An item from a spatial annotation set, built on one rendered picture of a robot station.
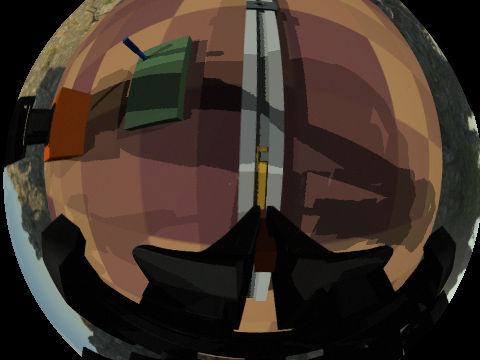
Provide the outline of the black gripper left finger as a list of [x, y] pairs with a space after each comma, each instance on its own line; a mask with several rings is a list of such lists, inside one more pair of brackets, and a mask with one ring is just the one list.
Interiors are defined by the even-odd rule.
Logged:
[[137, 245], [132, 251], [147, 280], [185, 291], [224, 297], [228, 320], [239, 331], [247, 301], [256, 239], [260, 231], [260, 205], [252, 205], [239, 223], [201, 252], [172, 251], [155, 245]]

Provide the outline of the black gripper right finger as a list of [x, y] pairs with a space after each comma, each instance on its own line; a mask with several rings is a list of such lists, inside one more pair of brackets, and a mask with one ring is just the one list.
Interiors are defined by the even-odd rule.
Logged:
[[389, 245], [364, 251], [331, 252], [277, 211], [267, 207], [268, 237], [276, 241], [272, 275], [277, 331], [293, 329], [293, 321], [319, 295], [324, 285], [385, 267], [392, 257]]

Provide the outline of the grey aluminum slotted rail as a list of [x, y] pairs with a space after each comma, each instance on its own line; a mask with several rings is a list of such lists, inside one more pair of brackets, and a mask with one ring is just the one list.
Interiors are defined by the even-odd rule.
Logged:
[[[239, 221], [253, 205], [256, 147], [257, 163], [268, 163], [267, 207], [281, 209], [284, 173], [284, 85], [276, 3], [247, 0], [244, 25], [243, 104], [241, 104]], [[271, 272], [253, 272], [247, 297], [265, 301]]]

